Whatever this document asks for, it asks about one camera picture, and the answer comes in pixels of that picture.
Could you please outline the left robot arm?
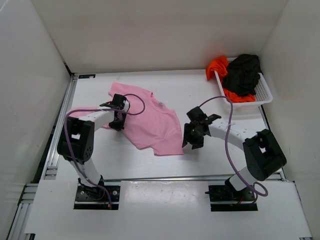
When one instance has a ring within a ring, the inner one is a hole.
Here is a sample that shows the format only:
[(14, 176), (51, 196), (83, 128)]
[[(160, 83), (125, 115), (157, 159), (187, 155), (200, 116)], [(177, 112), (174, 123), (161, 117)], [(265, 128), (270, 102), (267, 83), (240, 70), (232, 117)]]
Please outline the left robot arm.
[(112, 101), (97, 109), (73, 110), (64, 122), (57, 152), (75, 168), (80, 184), (88, 187), (87, 194), (93, 200), (100, 200), (105, 194), (104, 179), (92, 160), (95, 132), (102, 127), (123, 130), (129, 109), (129, 100), (115, 94)]

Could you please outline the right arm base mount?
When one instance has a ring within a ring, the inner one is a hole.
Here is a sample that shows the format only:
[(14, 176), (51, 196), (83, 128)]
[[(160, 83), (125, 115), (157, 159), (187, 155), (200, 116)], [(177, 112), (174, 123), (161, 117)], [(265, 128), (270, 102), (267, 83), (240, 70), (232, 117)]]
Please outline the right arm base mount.
[(225, 185), (209, 185), (205, 192), (209, 196), (211, 212), (256, 212), (255, 195), (248, 188), (233, 193)]

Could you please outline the pink t-shirt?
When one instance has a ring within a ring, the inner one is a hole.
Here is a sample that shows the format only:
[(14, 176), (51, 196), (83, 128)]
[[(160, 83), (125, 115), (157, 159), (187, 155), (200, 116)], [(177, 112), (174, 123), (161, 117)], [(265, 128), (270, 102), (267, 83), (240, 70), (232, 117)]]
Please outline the pink t-shirt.
[(154, 93), (138, 86), (113, 82), (108, 94), (126, 96), (130, 113), (122, 130), (125, 137), (139, 150), (151, 148), (156, 156), (183, 155), (183, 134), (174, 110), (154, 97)]

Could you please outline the black t-shirt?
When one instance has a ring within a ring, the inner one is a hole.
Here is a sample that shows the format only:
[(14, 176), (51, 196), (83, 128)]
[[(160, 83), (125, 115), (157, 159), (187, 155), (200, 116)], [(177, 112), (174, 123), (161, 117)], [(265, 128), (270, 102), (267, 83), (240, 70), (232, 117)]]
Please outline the black t-shirt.
[(257, 55), (241, 54), (226, 67), (227, 75), (222, 79), (222, 87), (240, 97), (255, 95), (255, 88), (262, 73)]

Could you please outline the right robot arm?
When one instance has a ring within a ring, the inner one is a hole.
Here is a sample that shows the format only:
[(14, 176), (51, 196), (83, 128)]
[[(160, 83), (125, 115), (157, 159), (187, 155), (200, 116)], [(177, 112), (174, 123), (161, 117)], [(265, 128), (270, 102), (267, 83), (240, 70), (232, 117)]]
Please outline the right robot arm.
[[(235, 174), (225, 181), (224, 193), (230, 200), (238, 199), (245, 188), (263, 182), (287, 164), (287, 159), (274, 134), (269, 129), (251, 131), (225, 120), (217, 114), (206, 115), (197, 106), (186, 114), (190, 120), (184, 124), (182, 146), (199, 149), (205, 136), (224, 141), (227, 159)], [(229, 144), (243, 151), (246, 167), (237, 170), (231, 160)]]

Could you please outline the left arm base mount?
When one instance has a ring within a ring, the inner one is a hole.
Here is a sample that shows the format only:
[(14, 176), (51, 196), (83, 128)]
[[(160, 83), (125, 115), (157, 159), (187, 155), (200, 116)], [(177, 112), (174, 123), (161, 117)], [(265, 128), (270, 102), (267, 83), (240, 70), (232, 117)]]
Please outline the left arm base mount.
[(106, 192), (96, 186), (89, 188), (81, 184), (77, 184), (73, 209), (74, 210), (112, 210), (117, 211), (120, 205), (121, 185), (116, 183), (104, 183), (104, 188), (108, 191), (110, 198)]

